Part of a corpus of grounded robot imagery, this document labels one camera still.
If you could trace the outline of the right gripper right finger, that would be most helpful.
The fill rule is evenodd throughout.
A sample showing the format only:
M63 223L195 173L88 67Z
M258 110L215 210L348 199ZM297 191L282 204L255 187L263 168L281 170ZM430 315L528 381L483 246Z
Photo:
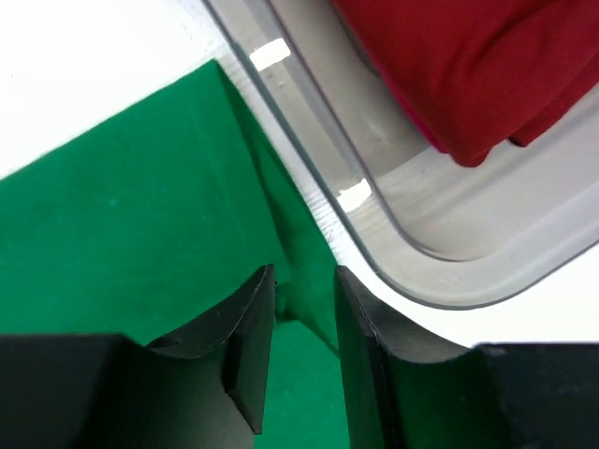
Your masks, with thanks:
M513 447L479 351L396 312L342 266L334 307L351 447Z

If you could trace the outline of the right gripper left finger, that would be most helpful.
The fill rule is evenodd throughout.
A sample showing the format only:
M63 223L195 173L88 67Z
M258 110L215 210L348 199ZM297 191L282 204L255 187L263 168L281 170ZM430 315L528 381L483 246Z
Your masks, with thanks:
M251 448L262 430L275 274L259 268L230 297L136 349L122 381L122 448Z

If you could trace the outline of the green polo shirt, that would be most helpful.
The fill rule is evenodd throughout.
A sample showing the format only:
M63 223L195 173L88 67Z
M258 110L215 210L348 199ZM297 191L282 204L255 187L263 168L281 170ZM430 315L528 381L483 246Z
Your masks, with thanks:
M266 265L274 319L253 447L345 448L336 261L221 66L4 179L2 446L122 448L130 353Z

